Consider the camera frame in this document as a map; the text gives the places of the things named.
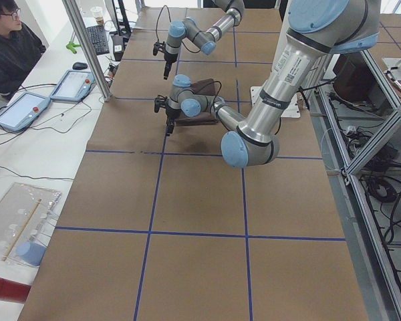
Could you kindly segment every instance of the computer mouse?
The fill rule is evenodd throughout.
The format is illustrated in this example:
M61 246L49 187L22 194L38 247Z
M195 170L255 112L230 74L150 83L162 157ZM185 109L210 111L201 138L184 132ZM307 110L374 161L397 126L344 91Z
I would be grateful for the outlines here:
M88 64L86 62L75 62L73 65L74 70L82 70L86 69L88 67Z

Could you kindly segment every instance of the brown leather object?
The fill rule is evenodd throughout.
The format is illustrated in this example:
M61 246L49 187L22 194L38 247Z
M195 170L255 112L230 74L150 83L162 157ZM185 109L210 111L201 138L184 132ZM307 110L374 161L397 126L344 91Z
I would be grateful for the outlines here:
M215 96L215 83L212 78L200 80L191 86L193 93L205 96ZM188 117L181 113L175 120L178 126L196 126L196 125L214 125L219 121L216 120L209 112L201 112L198 116Z

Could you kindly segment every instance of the green object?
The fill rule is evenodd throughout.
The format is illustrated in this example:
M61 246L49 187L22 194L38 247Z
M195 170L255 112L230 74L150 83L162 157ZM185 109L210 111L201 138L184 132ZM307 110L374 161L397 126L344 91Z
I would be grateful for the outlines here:
M70 42L67 43L67 45L66 45L66 48L67 48L68 50L70 50L73 54L76 54L76 53L77 53L77 50L76 50L77 47L80 47L80 45L77 44L77 43L74 43L74 42L72 42L72 41L70 41Z

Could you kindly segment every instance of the red object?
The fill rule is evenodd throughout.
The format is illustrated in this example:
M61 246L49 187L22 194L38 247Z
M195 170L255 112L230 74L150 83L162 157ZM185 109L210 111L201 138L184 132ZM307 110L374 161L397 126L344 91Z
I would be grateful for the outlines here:
M25 303L31 286L0 278L0 300Z

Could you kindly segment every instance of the tablet screen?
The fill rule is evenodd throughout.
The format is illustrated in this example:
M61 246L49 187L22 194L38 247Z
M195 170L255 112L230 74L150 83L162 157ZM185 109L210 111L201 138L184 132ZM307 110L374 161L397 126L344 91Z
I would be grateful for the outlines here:
M31 94L25 94L0 115L0 123L4 126L16 127L27 115L33 111L33 107L39 106L45 98Z
M85 72L69 72L53 95L68 98L76 97L80 88L85 84L87 76L88 73Z

